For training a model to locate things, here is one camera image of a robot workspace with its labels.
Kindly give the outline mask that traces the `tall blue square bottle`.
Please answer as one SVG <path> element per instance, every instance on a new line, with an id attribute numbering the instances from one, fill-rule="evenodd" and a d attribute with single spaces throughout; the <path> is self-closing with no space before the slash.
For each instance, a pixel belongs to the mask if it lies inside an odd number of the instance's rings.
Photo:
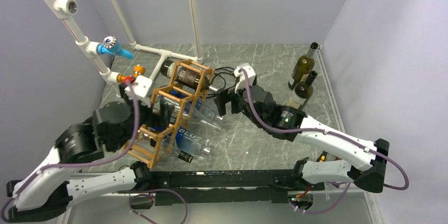
<path id="1" fill-rule="evenodd" d="M 214 108 L 212 108 L 209 104 L 208 100 L 202 101 L 202 98 L 199 98 L 197 102 L 195 103 L 195 106 L 192 106 L 192 101 L 185 104 L 185 108 L 183 110 L 182 116 L 184 114 L 210 114 L 215 113 L 216 115 L 219 115 L 217 111 L 215 111 Z"/>

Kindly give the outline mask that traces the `wooden wine rack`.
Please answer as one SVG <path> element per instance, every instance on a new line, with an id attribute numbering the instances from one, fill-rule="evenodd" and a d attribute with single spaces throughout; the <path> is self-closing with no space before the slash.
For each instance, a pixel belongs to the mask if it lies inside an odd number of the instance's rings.
<path id="1" fill-rule="evenodd" d="M 153 109 L 152 122 L 144 122 L 127 152 L 149 169 L 164 158 L 176 157 L 191 163 L 208 155 L 208 130 L 221 130 L 222 118 L 211 108 L 208 96 L 215 69 L 192 60 L 165 60 L 160 74 L 169 78 L 165 86 L 145 94 Z"/>

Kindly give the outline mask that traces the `dark wine bottle front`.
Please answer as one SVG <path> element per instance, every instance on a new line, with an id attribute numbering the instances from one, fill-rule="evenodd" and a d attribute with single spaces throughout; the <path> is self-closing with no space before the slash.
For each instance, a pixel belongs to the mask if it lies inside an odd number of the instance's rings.
<path id="1" fill-rule="evenodd" d="M 208 90 L 216 93 L 219 88 L 214 86 L 208 77 L 205 77 L 203 79 L 203 82 L 200 83 L 201 75 L 191 69 L 188 69 L 184 66 L 178 66 L 176 70 L 174 70 L 175 62 L 172 60 L 165 60 L 162 63 L 162 66 L 160 68 L 160 73 L 170 78 L 173 75 L 175 75 L 174 81 L 181 83 L 191 89 L 196 90 L 197 87 L 199 87 L 200 91 Z"/>

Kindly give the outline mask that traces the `dark wine bottle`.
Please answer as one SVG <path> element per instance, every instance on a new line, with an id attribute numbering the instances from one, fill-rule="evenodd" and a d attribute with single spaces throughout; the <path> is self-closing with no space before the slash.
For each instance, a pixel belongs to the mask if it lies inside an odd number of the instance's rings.
<path id="1" fill-rule="evenodd" d="M 160 73 L 170 78 L 173 75 L 175 75 L 174 81 L 181 83 L 191 89 L 196 90 L 197 87 L 199 87 L 200 91 L 208 90 L 216 93 L 219 88 L 214 86 L 208 77 L 205 77 L 203 79 L 203 82 L 200 83 L 201 75 L 191 69 L 188 69 L 184 66 L 178 66 L 176 70 L 174 70 L 175 62 L 172 60 L 165 60 L 162 63 L 162 66 L 160 68 Z"/>
<path id="2" fill-rule="evenodd" d="M 287 106 L 298 110 L 303 110 L 313 95 L 312 83 L 317 78 L 318 73 L 314 70 L 310 71 L 305 81 L 299 82 L 291 92 L 291 95 L 286 103 Z"/>

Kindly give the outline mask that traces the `clear liquor bottle black cap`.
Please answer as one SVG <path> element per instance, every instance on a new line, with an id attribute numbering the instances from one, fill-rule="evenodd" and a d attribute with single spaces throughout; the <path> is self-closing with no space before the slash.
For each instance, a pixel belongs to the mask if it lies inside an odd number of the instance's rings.
<path id="1" fill-rule="evenodd" d="M 184 162 L 191 163 L 193 160 L 193 155 L 177 147 L 176 141 L 171 144 L 171 140 L 166 138 L 161 143 L 157 154 L 157 160 L 160 161 L 165 158 L 176 157 Z"/>

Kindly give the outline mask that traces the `green wine bottle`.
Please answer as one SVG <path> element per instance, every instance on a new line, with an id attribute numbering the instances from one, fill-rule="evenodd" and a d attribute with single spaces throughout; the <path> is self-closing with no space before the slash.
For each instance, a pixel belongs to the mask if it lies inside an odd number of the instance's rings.
<path id="1" fill-rule="evenodd" d="M 288 81 L 288 87 L 290 90 L 293 90 L 295 85 L 302 81 L 303 76 L 308 74 L 314 68 L 314 55 L 318 48 L 319 44 L 317 42 L 313 42 L 311 43 L 307 53 L 298 58 L 292 71 L 291 78 Z"/>

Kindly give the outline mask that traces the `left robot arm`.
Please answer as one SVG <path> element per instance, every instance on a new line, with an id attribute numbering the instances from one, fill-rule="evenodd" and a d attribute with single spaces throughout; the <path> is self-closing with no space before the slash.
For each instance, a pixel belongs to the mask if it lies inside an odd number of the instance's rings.
<path id="1" fill-rule="evenodd" d="M 84 122 L 66 129 L 44 161 L 23 180 L 9 181 L 1 219 L 8 223 L 42 222 L 64 214 L 86 200 L 118 191 L 145 192 L 152 185 L 150 169 L 137 161 L 123 170 L 72 180 L 78 171 L 107 163 L 106 152 L 120 158 L 120 148 L 134 141 L 142 125 L 165 129 L 173 108 L 153 111 L 141 102 L 111 102 Z"/>

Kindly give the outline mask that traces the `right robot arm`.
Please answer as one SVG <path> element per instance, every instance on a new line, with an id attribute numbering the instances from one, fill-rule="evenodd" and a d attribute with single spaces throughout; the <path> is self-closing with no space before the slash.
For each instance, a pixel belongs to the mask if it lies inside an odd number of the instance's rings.
<path id="1" fill-rule="evenodd" d="M 279 105 L 270 92 L 259 86 L 231 87 L 216 93 L 220 116 L 242 113 L 273 138 L 314 145 L 335 155 L 336 161 L 297 161 L 291 183 L 298 190 L 322 182 L 353 183 L 360 189 L 381 193 L 386 187 L 385 174 L 389 142 L 374 142 L 350 136 L 291 106 Z"/>

